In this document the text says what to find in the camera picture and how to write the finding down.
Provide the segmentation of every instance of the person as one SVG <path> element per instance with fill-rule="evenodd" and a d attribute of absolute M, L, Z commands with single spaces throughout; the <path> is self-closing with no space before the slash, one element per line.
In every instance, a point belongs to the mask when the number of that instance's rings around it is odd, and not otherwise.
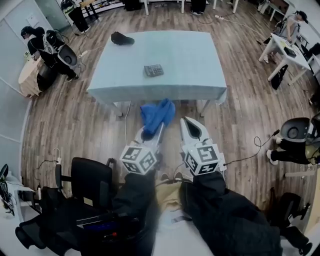
<path fill-rule="evenodd" d="M 191 0 L 191 13 L 200 16 L 205 12 L 206 0 Z"/>
<path fill-rule="evenodd" d="M 27 47 L 31 54 L 33 60 L 37 60 L 41 57 L 44 61 L 44 64 L 49 68 L 55 70 L 56 72 L 67 75 L 67 82 L 71 82 L 72 80 L 76 80 L 79 76 L 66 64 L 64 64 L 58 57 L 57 53 L 49 53 L 45 51 L 43 37 L 45 35 L 45 30 L 43 27 L 33 28 L 31 26 L 25 26 L 21 30 L 21 36 L 23 39 L 30 38 Z"/>
<path fill-rule="evenodd" d="M 267 158 L 274 166 L 278 165 L 279 161 L 301 165 L 318 164 L 319 143 L 292 142 L 279 137 L 276 138 L 275 143 L 284 151 L 268 150 L 266 152 Z"/>
<path fill-rule="evenodd" d="M 306 13 L 301 10 L 298 10 L 294 14 L 289 15 L 284 20 L 278 22 L 276 24 L 276 29 L 275 29 L 274 34 L 281 37 L 281 38 L 286 39 L 289 43 L 292 44 L 296 41 L 297 36 L 299 35 L 301 22 L 306 22 L 307 24 L 309 23 Z M 268 44 L 270 39 L 271 39 L 271 37 L 267 38 L 264 41 L 264 43 Z M 269 57 L 273 60 L 273 56 L 277 52 L 279 52 L 279 51 L 277 51 L 277 47 L 275 46 L 274 48 L 272 48 L 270 50 L 269 56 L 268 56 L 268 54 L 266 54 L 263 57 L 263 60 L 266 63 L 269 63 Z"/>
<path fill-rule="evenodd" d="M 90 26 L 88 26 L 82 13 L 80 4 L 76 3 L 73 0 L 62 0 L 60 7 L 63 10 L 64 14 L 68 15 L 69 18 L 74 22 L 75 26 L 78 28 L 81 34 L 87 32 L 90 29 Z"/>
<path fill-rule="evenodd" d="M 145 227 L 128 240 L 81 243 L 81 255 L 281 256 L 280 229 L 246 197 L 227 189 L 219 171 L 169 180 L 156 171 L 129 173 L 112 212 L 139 218 Z"/>

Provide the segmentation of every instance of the chair wheel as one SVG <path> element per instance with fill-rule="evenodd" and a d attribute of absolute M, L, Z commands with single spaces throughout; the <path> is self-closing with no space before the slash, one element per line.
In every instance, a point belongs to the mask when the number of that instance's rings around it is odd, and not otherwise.
<path fill-rule="evenodd" d="M 309 242 L 303 248 L 299 249 L 299 254 L 305 256 L 311 251 L 311 248 L 312 248 L 312 242 Z"/>

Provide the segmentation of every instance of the calculator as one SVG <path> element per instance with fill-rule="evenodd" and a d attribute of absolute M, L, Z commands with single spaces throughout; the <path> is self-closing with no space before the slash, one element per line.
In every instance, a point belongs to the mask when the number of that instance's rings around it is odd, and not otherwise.
<path fill-rule="evenodd" d="M 148 77 L 157 77 L 164 74 L 164 70 L 162 69 L 160 64 L 144 66 L 144 71 Z"/>

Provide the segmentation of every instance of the person's foot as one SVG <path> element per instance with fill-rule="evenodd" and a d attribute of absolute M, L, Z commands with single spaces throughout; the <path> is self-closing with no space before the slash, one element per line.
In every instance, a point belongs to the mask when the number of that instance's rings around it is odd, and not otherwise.
<path fill-rule="evenodd" d="M 275 139 L 275 143 L 277 144 L 277 145 L 279 145 L 281 142 L 282 142 L 282 138 L 280 138 L 280 137 L 276 137 L 276 139 Z"/>
<path fill-rule="evenodd" d="M 78 75 L 76 75 L 75 77 L 68 77 L 67 79 L 66 79 L 66 81 L 69 83 L 69 82 L 71 82 L 71 81 L 73 81 L 73 80 L 77 80 L 79 78 L 79 76 Z"/>
<path fill-rule="evenodd" d="M 168 180 L 169 180 L 168 174 L 166 174 L 165 172 L 162 173 L 160 181 L 165 182 L 165 181 L 168 181 Z"/>
<path fill-rule="evenodd" d="M 267 152 L 266 152 L 266 157 L 270 160 L 270 163 L 271 163 L 272 165 L 277 166 L 278 163 L 279 163 L 279 161 L 278 161 L 278 160 L 273 161 L 273 160 L 271 159 L 271 153 L 272 153 L 272 150 L 270 150 L 270 149 L 267 150 Z"/>
<path fill-rule="evenodd" d="M 84 31 L 84 33 L 88 32 L 91 26 L 88 26 L 88 28 Z"/>
<path fill-rule="evenodd" d="M 264 55 L 263 60 L 265 63 L 269 63 L 268 55 Z"/>
<path fill-rule="evenodd" d="M 184 176 L 182 175 L 182 173 L 180 171 L 178 171 L 173 178 L 175 181 L 177 182 L 182 182 L 182 180 L 184 179 Z"/>
<path fill-rule="evenodd" d="M 196 16 L 200 16 L 200 15 L 201 15 L 200 12 L 195 12 L 195 11 L 193 11 L 193 10 L 191 10 L 191 13 L 192 13 L 193 15 L 196 15 Z"/>

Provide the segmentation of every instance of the black backpack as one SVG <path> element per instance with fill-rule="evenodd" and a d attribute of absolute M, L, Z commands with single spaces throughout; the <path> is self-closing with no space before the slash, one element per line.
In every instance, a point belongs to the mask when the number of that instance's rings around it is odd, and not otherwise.
<path fill-rule="evenodd" d="M 271 86 L 273 89 L 277 90 L 280 86 L 282 79 L 287 71 L 288 65 L 284 65 L 280 71 L 271 79 Z"/>

